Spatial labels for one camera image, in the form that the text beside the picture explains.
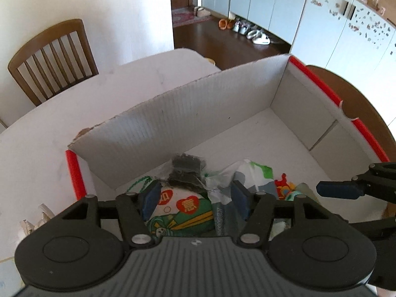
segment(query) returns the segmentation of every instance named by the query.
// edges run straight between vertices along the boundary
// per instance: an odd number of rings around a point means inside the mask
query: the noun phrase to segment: wooden floor
[[[231,30],[220,30],[218,19],[183,25],[173,29],[175,49],[188,48],[204,57],[212,58],[221,70],[247,62],[288,53],[290,45],[255,45],[245,36]]]

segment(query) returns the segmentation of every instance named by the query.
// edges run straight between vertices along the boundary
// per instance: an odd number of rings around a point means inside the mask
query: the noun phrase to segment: green string
[[[143,182],[143,181],[145,181],[145,182],[144,182],[142,188],[140,189],[140,192],[139,192],[139,193],[141,193],[141,192],[146,188],[146,186],[152,181],[152,178],[151,178],[151,176],[148,176],[148,175],[147,175],[147,176],[143,176],[142,178],[140,178],[139,180],[137,180],[134,184],[132,184],[132,185],[128,188],[128,190],[126,190],[125,193],[128,193],[134,186],[136,186],[137,184],[139,184],[140,182]]]

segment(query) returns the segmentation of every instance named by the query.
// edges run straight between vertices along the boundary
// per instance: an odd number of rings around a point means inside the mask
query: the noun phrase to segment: cardboard flap
[[[116,188],[268,108],[288,58],[245,64],[133,104],[69,148]]]

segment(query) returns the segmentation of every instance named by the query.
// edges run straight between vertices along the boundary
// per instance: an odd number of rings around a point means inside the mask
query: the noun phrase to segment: cabinet handle
[[[349,18],[349,20],[351,20],[351,21],[352,21],[353,15],[355,14],[355,10],[356,10],[356,6],[353,6],[352,15],[351,15],[351,17]]]
[[[343,16],[344,16],[344,15],[345,15],[345,13],[347,12],[348,5],[349,5],[349,2],[347,2],[347,3],[346,3],[346,6],[345,6],[345,10],[344,10]]]

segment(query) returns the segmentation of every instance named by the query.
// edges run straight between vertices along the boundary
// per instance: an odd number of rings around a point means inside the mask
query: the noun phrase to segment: white wall
[[[0,119],[7,125],[34,108],[9,61],[36,34],[72,18],[84,22],[99,73],[173,49],[170,0],[0,0]]]

